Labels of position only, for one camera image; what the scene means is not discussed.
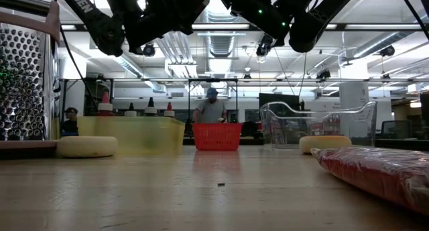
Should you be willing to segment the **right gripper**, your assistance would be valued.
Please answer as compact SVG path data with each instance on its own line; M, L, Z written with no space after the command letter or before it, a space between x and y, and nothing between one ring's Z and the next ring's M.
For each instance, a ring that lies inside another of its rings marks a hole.
M289 21L271 4L271 0L221 0L227 9L252 23L272 37L275 46L283 46Z

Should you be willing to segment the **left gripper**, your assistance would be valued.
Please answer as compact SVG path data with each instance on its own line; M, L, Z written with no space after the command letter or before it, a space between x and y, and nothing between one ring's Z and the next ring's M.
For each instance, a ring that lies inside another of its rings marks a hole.
M210 0L135 0L132 11L132 48L162 37L169 31L188 33Z

